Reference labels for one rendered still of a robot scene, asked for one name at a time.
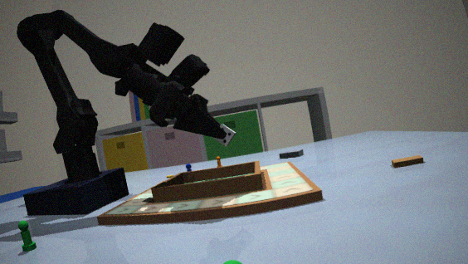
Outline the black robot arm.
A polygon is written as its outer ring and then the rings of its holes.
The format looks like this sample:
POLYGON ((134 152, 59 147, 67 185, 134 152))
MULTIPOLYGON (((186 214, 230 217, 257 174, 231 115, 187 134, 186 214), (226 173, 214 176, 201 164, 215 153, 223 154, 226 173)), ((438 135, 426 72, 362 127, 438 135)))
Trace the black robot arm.
MULTIPOLYGON (((74 183, 94 178, 100 172, 92 146, 98 127, 96 113, 90 100, 79 99, 54 50, 55 40, 62 34, 69 37, 87 52, 91 62, 101 74, 121 78, 115 82, 115 94, 127 96, 130 90, 139 98, 145 83, 158 73, 149 60, 157 66, 168 64, 185 38, 171 27, 153 23, 139 46, 133 43, 116 46, 100 39, 75 18, 62 10, 34 14, 20 21, 17 37, 22 45, 35 57, 56 103, 56 121, 59 126, 53 147, 62 153, 68 181, 74 183)), ((168 77, 164 84, 176 81, 193 93, 197 81, 210 69, 199 56, 186 56, 168 77)))

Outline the white die with black pips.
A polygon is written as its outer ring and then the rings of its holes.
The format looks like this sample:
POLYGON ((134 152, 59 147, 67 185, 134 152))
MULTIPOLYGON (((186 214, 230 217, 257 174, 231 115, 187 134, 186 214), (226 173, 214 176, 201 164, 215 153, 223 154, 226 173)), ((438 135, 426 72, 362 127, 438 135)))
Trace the white die with black pips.
POLYGON ((227 147, 229 143, 231 142, 232 138, 234 137, 234 135, 236 134, 236 132, 229 129, 223 124, 221 124, 220 127, 227 133, 227 135, 224 139, 218 139, 218 138, 214 138, 214 139, 227 147))

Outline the tan rectangular block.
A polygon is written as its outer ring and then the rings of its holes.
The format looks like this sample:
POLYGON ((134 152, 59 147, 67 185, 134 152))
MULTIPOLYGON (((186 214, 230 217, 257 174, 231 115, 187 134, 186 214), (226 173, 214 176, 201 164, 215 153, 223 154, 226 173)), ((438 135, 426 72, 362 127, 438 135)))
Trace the tan rectangular block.
POLYGON ((392 166, 394 168, 410 166, 414 164, 422 164, 422 163, 423 163, 423 157, 421 155, 402 158, 402 159, 392 159, 392 166))

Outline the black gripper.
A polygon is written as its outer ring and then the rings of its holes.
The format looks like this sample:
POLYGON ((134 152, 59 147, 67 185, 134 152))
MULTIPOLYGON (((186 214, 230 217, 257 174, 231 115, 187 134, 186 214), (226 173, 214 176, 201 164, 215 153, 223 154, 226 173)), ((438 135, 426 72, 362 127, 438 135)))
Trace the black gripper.
POLYGON ((164 84, 164 77, 167 76, 163 73, 155 73, 142 91, 142 102, 152 106, 150 120, 167 127, 165 120, 175 118, 173 128, 176 130, 224 139, 227 133, 207 111, 208 100, 199 94, 190 95, 191 91, 176 81, 164 84))

